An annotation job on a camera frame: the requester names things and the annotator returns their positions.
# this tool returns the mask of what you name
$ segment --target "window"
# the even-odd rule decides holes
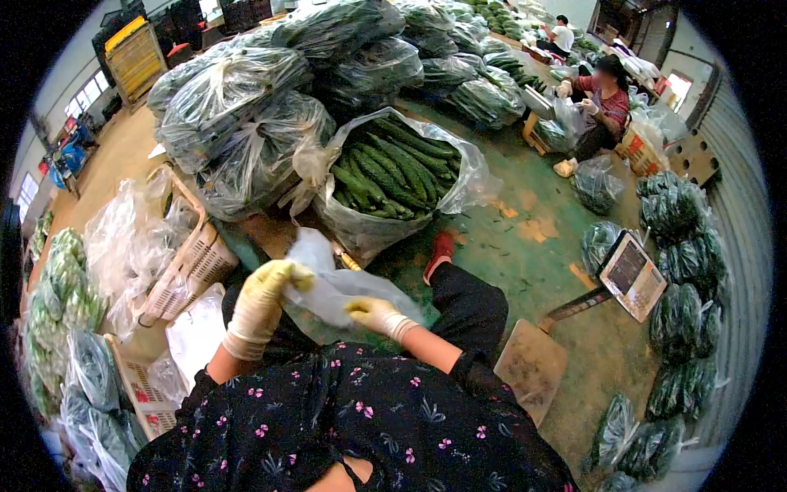
[[[99,70],[65,107],[65,114],[79,118],[79,115],[87,111],[87,108],[91,107],[91,104],[96,102],[107,89],[109,89],[109,83],[106,81],[104,72]]]
[[[30,204],[33,202],[35,194],[39,192],[39,184],[35,182],[30,173],[24,175],[22,180],[22,187],[19,189],[19,198],[17,205],[19,205],[19,221],[24,222],[24,216],[28,214]]]

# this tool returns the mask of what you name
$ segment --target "hand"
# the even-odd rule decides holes
[[[571,87],[571,81],[564,80],[561,82],[560,85],[557,86],[556,93],[557,97],[560,99],[564,99],[572,95],[574,93],[574,89]]]
[[[345,313],[356,323],[400,345],[405,333],[418,326],[415,321],[399,313],[390,302],[377,298],[354,298],[345,305]]]
[[[272,260],[246,279],[221,342],[232,357],[244,361],[262,358],[279,326],[282,316],[279,302],[290,282],[298,290],[309,290],[314,284],[314,273],[291,260]]]
[[[598,114],[598,106],[590,99],[582,99],[582,102],[580,102],[579,105],[582,107],[582,109],[587,111],[590,116],[594,117]]]

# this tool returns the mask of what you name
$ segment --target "weighing scale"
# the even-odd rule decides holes
[[[566,370],[566,350],[551,336],[556,321],[611,298],[637,321],[644,322],[659,301],[667,281],[629,231],[622,231],[597,271],[601,285],[555,308],[538,325],[519,320],[494,372],[514,391],[517,402],[541,424]]]

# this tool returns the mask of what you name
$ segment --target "man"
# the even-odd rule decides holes
[[[574,45],[574,33],[567,27],[568,18],[566,16],[557,16],[556,19],[557,26],[551,31],[545,24],[541,25],[541,29],[546,32],[549,41],[539,39],[536,42],[536,47],[540,50],[552,51],[554,54],[566,58],[571,54],[571,46]]]

